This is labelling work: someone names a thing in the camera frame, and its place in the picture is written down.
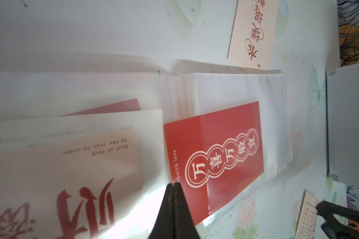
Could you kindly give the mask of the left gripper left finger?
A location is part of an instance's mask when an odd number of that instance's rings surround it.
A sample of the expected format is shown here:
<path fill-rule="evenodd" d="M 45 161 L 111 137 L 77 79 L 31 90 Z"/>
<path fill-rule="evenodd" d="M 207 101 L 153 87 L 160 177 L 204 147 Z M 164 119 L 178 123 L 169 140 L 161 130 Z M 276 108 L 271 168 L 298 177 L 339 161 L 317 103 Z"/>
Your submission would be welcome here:
<path fill-rule="evenodd" d="M 148 239 L 174 239 L 174 186 L 168 184 L 164 193 L 161 207 Z"/>

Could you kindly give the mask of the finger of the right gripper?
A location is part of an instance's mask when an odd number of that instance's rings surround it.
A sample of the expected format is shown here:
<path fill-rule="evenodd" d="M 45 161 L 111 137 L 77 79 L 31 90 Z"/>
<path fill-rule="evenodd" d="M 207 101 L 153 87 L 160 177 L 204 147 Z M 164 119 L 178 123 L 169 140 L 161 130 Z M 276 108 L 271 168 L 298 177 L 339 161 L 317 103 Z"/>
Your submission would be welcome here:
<path fill-rule="evenodd" d="M 359 212 L 322 201 L 316 206 L 324 219 L 322 231 L 329 239 L 359 239 Z"/>

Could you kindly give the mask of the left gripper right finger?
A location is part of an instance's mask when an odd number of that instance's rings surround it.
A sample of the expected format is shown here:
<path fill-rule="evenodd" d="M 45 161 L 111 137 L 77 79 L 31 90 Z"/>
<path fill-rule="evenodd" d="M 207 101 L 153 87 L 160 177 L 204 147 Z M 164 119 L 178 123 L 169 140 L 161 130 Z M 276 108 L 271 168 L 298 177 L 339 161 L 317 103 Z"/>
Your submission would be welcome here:
<path fill-rule="evenodd" d="M 200 239 L 192 220 L 183 188 L 179 182 L 174 183 L 173 200 L 174 238 Z"/>

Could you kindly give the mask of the red card with round emblem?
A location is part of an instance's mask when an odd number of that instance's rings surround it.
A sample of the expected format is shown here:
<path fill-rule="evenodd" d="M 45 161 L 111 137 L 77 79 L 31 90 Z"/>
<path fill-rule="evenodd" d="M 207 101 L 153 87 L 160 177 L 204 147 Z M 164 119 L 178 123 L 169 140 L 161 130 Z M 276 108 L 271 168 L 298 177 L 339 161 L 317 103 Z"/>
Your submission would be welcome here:
<path fill-rule="evenodd" d="M 258 102 L 166 123 L 164 133 L 172 181 L 195 225 L 265 171 Z"/>

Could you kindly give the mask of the cream card with red characters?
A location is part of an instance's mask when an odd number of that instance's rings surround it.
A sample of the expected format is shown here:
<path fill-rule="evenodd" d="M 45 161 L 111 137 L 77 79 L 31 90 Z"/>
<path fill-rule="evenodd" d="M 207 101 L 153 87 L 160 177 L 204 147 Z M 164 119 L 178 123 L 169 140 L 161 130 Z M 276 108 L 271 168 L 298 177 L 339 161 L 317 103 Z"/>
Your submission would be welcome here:
<path fill-rule="evenodd" d="M 96 239 L 142 189 L 132 127 L 0 152 L 0 239 Z"/>

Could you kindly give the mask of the pink photo album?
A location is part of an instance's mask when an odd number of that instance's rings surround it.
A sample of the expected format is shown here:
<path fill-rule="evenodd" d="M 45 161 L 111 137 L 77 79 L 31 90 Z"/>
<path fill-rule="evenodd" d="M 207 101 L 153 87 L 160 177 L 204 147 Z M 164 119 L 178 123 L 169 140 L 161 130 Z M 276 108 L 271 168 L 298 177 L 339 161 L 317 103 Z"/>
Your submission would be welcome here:
<path fill-rule="evenodd" d="M 135 208 L 97 239 L 146 239 L 171 178 L 164 125 L 253 102 L 260 107 L 264 173 L 199 224 L 275 177 L 292 160 L 284 75 L 0 71 L 0 152 L 132 127 L 143 189 Z"/>

